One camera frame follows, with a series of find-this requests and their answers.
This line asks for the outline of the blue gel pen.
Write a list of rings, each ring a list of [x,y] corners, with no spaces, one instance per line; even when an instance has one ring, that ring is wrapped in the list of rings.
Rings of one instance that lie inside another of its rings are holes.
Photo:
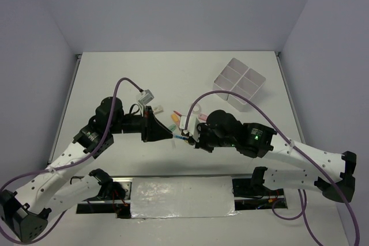
[[[188,141],[188,137],[184,137],[184,136],[181,136],[181,135],[177,135],[177,134],[174,134],[173,135],[173,138],[175,139],[181,139],[181,140],[184,140],[184,141]]]

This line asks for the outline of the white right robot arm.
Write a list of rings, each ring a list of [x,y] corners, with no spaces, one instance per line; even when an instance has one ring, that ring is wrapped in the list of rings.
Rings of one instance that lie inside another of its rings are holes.
[[[263,195],[268,190],[300,189],[319,191],[334,202],[351,202],[355,193],[356,154],[330,153],[284,138],[275,129],[260,123],[242,123],[223,110],[212,112],[205,122],[196,116],[181,121],[189,144],[211,153],[217,147],[232,147],[256,159],[292,165],[294,170],[257,166],[251,190]]]

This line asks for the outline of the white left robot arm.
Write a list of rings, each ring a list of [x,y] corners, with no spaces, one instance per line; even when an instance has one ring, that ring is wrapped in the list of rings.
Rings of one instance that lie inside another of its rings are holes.
[[[156,119],[150,106],[145,106],[139,115],[125,114],[120,99],[107,97],[44,174],[35,174],[14,192],[1,191],[1,220],[17,236],[19,244],[35,241],[50,220],[78,202],[90,198],[122,200],[126,196],[126,190],[102,169],[94,169],[79,181],[69,183],[114,143],[115,134],[125,133],[139,133],[143,142],[174,136]]]

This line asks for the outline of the white staples box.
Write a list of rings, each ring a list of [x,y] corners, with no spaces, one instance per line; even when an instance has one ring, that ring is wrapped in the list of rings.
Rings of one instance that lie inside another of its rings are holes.
[[[153,107],[152,110],[155,115],[164,112],[164,109],[161,105]]]

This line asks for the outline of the yellow pink highlighter marker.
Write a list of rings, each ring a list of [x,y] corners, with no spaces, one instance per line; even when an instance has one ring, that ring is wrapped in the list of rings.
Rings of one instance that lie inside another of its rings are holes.
[[[173,114],[171,115],[171,119],[172,119],[172,121],[173,121],[174,123],[179,123],[179,122],[180,122],[180,117],[179,117],[177,114],[175,114],[175,113],[173,113]]]

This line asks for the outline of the pink correction tape dispenser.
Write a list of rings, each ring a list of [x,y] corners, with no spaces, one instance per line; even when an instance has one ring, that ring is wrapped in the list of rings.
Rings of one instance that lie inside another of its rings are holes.
[[[207,115],[204,115],[204,114],[199,114],[199,115],[198,115],[198,118],[199,118],[199,120],[206,121],[206,120],[207,120],[207,118],[208,118],[208,116],[207,116]]]

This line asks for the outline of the clear adhesive tape roll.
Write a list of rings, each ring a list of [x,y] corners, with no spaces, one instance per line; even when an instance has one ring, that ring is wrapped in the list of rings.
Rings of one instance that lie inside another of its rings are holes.
[[[201,113],[201,106],[199,104],[196,104],[193,107],[191,113],[194,114],[194,115],[199,115]]]

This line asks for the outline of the silver foil covered panel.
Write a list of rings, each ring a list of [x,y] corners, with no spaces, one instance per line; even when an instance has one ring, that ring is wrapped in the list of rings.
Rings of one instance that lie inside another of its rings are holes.
[[[217,177],[135,178],[132,218],[213,218],[236,215],[232,179]]]

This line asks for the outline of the white right storage container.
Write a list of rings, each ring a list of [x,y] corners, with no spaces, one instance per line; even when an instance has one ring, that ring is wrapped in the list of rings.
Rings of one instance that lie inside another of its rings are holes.
[[[265,82],[266,78],[264,76],[254,69],[249,68],[231,91],[251,100],[262,88]]]

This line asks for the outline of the white storage container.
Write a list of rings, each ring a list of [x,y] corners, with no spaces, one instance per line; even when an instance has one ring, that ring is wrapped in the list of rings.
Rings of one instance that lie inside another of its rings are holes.
[[[232,58],[213,82],[213,90],[231,91],[250,68],[236,58]]]
[[[251,100],[262,88],[265,82],[266,78],[264,76],[254,69],[249,68],[231,91]]]

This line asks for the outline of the white left storage container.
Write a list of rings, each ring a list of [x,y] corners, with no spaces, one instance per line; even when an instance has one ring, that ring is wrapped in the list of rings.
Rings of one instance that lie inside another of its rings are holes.
[[[213,90],[231,91],[250,68],[236,58],[232,58],[213,82]]]

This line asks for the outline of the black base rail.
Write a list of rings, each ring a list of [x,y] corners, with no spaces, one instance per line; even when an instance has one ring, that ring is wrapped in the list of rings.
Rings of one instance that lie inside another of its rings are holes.
[[[119,219],[214,218],[241,211],[286,209],[282,189],[256,190],[249,176],[115,177],[105,196],[77,205],[77,214]]]

